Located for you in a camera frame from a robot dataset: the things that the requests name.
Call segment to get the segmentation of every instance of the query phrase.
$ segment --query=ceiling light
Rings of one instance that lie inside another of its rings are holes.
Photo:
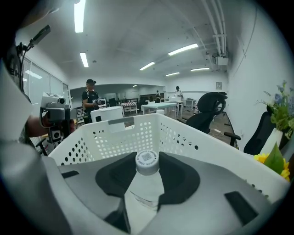
[[[84,67],[89,67],[88,62],[87,62],[87,57],[85,52],[81,52],[80,56],[82,58],[82,62],[84,64]]]
[[[37,78],[37,79],[42,79],[43,78],[40,75],[37,75],[36,73],[33,73],[30,70],[25,71],[25,73],[28,74],[28,75],[31,75],[32,77]]]
[[[84,31],[84,10],[86,0],[80,0],[79,3],[74,4],[74,28],[76,33]]]
[[[171,76],[171,75],[175,75],[175,74],[179,74],[179,72],[168,74],[168,75],[166,75],[166,77]]]
[[[172,55],[177,54],[179,52],[182,52],[182,51],[185,51],[185,50],[188,50],[188,49],[192,49],[192,48],[196,48],[196,47],[198,47],[197,43],[189,45],[189,46],[185,46],[185,47],[177,49],[175,51],[172,51],[172,52],[169,53],[169,55],[172,56]]]
[[[145,65],[143,68],[140,68],[140,70],[144,70],[145,68],[148,68],[148,67],[150,67],[153,64],[155,64],[155,62],[151,62],[151,63]]]
[[[197,71],[197,70],[209,70],[209,68],[195,68],[195,69],[191,69],[191,71]]]

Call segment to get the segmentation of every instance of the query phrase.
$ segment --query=qr code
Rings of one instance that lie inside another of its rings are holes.
[[[146,153],[146,154],[142,155],[142,158],[144,161],[148,161],[149,159],[151,159],[151,155],[150,155],[150,153]]]

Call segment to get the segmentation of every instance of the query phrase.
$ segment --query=yellow flower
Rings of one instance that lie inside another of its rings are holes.
[[[257,161],[259,161],[259,162],[261,162],[262,164],[264,164],[266,158],[269,155],[270,155],[269,153],[268,154],[263,153],[263,154],[254,155],[254,159],[257,160]],[[290,182],[290,178],[289,178],[290,172],[289,172],[289,168],[288,168],[289,167],[289,162],[286,163],[285,158],[283,158],[283,160],[284,160],[284,170],[282,171],[281,176],[285,180],[287,180],[287,181]]]

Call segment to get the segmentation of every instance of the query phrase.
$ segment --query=black cap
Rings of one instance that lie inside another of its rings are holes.
[[[92,79],[88,79],[86,83],[87,84],[96,84],[96,81],[93,81]]]

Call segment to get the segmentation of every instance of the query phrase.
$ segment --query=gray floor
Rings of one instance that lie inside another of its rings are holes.
[[[132,116],[136,116],[136,115],[142,115],[143,112],[139,112],[136,114],[136,112],[131,112],[131,113],[125,113],[125,117],[132,117]],[[182,117],[183,118],[189,118],[192,115],[194,115],[193,110],[191,110],[191,107],[188,108],[183,108],[183,114]],[[174,118],[175,113],[172,111],[171,113],[167,114],[166,116],[170,117],[170,118]],[[221,113],[218,116],[215,117],[214,121],[211,122],[210,124],[210,133],[209,135],[227,143],[230,144],[231,138],[224,136],[223,133],[224,132],[230,132],[233,133],[232,127],[229,125],[225,125],[225,124],[230,124],[229,122],[229,118],[227,117],[226,113]],[[132,123],[126,123],[126,126],[130,126],[132,125]]]

